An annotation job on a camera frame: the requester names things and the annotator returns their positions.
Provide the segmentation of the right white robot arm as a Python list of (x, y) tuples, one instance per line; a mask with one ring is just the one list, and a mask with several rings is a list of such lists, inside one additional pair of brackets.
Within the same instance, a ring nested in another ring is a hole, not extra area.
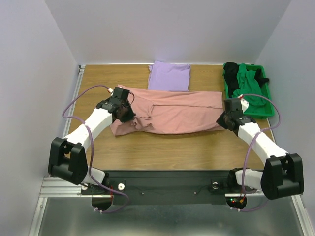
[(249, 103), (243, 99), (225, 100), (224, 112), (217, 119), (217, 124), (232, 131), (238, 138), (249, 145), (248, 152), (254, 151), (264, 165), (262, 171), (247, 168), (249, 157), (244, 165), (230, 171), (226, 180), (227, 188), (232, 192), (240, 189), (260, 190), (269, 200), (299, 195), (304, 192), (302, 158), (290, 154), (274, 143), (259, 125), (244, 111)]

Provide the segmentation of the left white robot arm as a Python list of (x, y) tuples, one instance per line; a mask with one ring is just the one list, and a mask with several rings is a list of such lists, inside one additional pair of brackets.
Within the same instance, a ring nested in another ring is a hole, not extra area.
[(52, 141), (48, 164), (50, 175), (76, 185), (92, 184), (99, 194), (109, 190), (110, 182), (104, 171), (87, 162), (86, 152), (94, 149), (95, 138), (113, 122), (127, 122), (135, 116), (128, 100), (131, 91), (122, 87), (107, 90), (110, 97), (99, 102), (86, 120), (80, 118), (81, 125), (65, 137)]

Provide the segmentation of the purple t shirt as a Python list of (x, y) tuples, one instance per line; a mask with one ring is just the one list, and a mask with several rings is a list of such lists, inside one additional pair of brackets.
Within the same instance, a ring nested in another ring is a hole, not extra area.
[(188, 92), (190, 64), (173, 64), (155, 61), (148, 66), (147, 90)]

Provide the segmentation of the pink printed t shirt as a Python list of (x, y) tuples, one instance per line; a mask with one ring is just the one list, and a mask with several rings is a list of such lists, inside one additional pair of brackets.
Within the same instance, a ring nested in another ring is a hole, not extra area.
[(223, 113), (218, 91), (170, 92), (128, 87), (135, 113), (133, 120), (116, 120), (110, 128), (114, 136), (144, 131), (155, 134), (187, 134), (221, 130), (217, 119)]

